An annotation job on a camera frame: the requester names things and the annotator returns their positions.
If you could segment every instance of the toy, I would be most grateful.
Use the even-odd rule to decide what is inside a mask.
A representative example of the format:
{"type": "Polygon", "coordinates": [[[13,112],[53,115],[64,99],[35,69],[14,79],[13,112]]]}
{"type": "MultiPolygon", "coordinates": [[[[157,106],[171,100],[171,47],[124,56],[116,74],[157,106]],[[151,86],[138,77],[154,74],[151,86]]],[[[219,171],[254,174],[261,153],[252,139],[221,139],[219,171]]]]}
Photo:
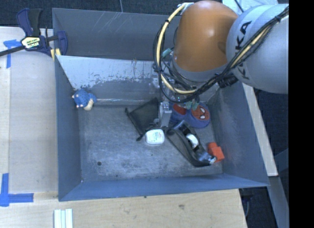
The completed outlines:
{"type": "Polygon", "coordinates": [[[195,103],[196,108],[179,106],[178,104],[172,104],[172,114],[170,122],[177,124],[178,122],[185,120],[190,126],[195,128],[204,128],[210,123],[210,113],[208,107],[202,103],[195,103]]]}
{"type": "Polygon", "coordinates": [[[217,158],[216,162],[219,162],[225,158],[221,148],[217,145],[216,142],[210,142],[207,144],[208,153],[217,158]]]}
{"type": "Polygon", "coordinates": [[[87,93],[84,89],[77,90],[74,95],[72,95],[77,108],[83,108],[84,110],[91,110],[93,104],[97,101],[95,95],[87,93]]]}

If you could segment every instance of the yellow cable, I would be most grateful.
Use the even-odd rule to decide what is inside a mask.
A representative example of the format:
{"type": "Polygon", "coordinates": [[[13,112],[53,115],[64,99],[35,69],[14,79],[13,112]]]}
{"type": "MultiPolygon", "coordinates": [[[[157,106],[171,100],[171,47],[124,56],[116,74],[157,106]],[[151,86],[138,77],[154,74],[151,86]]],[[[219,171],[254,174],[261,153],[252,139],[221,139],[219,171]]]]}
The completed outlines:
{"type": "Polygon", "coordinates": [[[258,36],[255,37],[255,39],[251,42],[250,45],[248,45],[245,49],[241,51],[239,56],[237,57],[236,61],[233,62],[233,64],[230,66],[230,68],[233,68],[238,61],[251,49],[251,47],[262,37],[264,36],[268,31],[270,30],[269,27],[266,27],[258,36]]]}
{"type": "MultiPolygon", "coordinates": [[[[157,61],[157,64],[159,66],[160,64],[160,46],[161,46],[161,41],[162,41],[162,38],[163,38],[163,35],[166,31],[166,28],[167,26],[169,25],[169,23],[172,21],[172,19],[175,17],[175,15],[177,13],[179,13],[183,8],[185,7],[185,5],[181,5],[180,7],[178,7],[168,18],[168,20],[164,23],[161,31],[160,31],[160,34],[159,34],[159,38],[158,38],[158,42],[157,42],[157,50],[156,50],[156,61],[157,61]]],[[[182,94],[182,95],[187,95],[187,94],[192,94],[196,91],[196,89],[194,90],[180,90],[180,89],[176,89],[174,88],[169,82],[168,80],[161,74],[161,80],[164,82],[164,84],[170,89],[172,90],[173,92],[176,92],[178,94],[182,94]]]]}

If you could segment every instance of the white object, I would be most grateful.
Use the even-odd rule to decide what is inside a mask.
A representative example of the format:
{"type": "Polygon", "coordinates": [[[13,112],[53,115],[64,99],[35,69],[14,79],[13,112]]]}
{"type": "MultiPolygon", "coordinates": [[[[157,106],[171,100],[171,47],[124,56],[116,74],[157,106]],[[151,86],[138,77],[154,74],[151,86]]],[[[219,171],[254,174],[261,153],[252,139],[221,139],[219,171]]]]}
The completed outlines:
{"type": "Polygon", "coordinates": [[[91,100],[89,100],[88,105],[84,107],[84,109],[89,111],[92,109],[93,105],[94,105],[94,101],[93,101],[93,99],[91,99],[91,100]]]}
{"type": "Polygon", "coordinates": [[[165,134],[161,129],[152,129],[146,132],[145,140],[151,145],[162,144],[165,141],[165,134]]]}
{"type": "Polygon", "coordinates": [[[185,137],[186,137],[188,140],[190,140],[193,149],[199,145],[198,140],[197,140],[197,138],[196,138],[195,135],[189,133],[189,134],[186,135],[185,137]]]}
{"type": "Polygon", "coordinates": [[[54,210],[53,227],[54,228],[73,228],[72,209],[54,210]]]}

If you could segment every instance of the black object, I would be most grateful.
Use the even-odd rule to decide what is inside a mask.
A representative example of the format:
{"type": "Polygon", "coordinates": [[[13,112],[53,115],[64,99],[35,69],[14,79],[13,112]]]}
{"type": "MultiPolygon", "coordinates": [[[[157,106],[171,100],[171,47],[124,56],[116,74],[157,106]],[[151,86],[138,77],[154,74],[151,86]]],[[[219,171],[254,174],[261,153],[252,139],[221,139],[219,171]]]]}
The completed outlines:
{"type": "Polygon", "coordinates": [[[237,81],[238,79],[233,74],[231,74],[218,81],[218,85],[220,88],[225,88],[231,86],[232,84],[235,84],[237,81]]]}
{"type": "Polygon", "coordinates": [[[216,157],[209,155],[203,148],[195,130],[184,120],[167,130],[166,137],[195,167],[208,166],[216,161],[216,157]],[[186,136],[188,134],[192,134],[197,138],[198,145],[193,145],[191,141],[187,139],[186,136]]]}
{"type": "MultiPolygon", "coordinates": [[[[28,31],[30,31],[30,33],[31,33],[31,35],[33,35],[33,36],[38,36],[38,35],[40,35],[40,29],[39,29],[39,18],[40,18],[40,15],[41,15],[41,13],[42,13],[42,9],[40,9],[40,8],[35,8],[35,9],[29,9],[29,10],[27,10],[27,9],[23,9],[23,10],[21,10],[21,11],[27,11],[28,12],[28,19],[29,19],[29,21],[30,21],[30,26],[32,27],[32,31],[33,32],[31,32],[31,30],[28,30],[27,28],[22,28],[23,30],[24,30],[24,32],[26,33],[26,32],[28,32],[28,31]]],[[[19,18],[17,17],[17,19],[18,19],[18,24],[19,24],[19,26],[20,27],[22,27],[23,26],[23,23],[26,23],[26,20],[27,20],[27,13],[26,13],[26,15],[24,16],[24,18],[20,18],[21,19],[21,21],[19,21],[19,18]]]]}
{"type": "Polygon", "coordinates": [[[249,206],[251,202],[251,198],[254,196],[252,189],[239,189],[239,193],[242,200],[242,206],[244,210],[245,219],[247,220],[249,214],[249,206]]]}
{"type": "Polygon", "coordinates": [[[125,112],[140,134],[137,138],[139,141],[147,131],[157,127],[157,123],[154,121],[159,118],[159,101],[154,98],[131,112],[126,108],[125,112]]]}

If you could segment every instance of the blue plush toy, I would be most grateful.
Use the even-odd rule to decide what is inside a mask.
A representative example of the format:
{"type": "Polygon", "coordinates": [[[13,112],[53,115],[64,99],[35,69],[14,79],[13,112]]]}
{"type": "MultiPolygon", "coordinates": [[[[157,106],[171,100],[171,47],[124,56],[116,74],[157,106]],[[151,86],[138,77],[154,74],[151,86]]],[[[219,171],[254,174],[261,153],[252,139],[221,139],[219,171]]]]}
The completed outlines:
{"type": "Polygon", "coordinates": [[[84,110],[91,110],[93,104],[97,101],[95,95],[87,93],[84,89],[77,90],[74,95],[72,95],[77,108],[83,108],[84,110]]]}

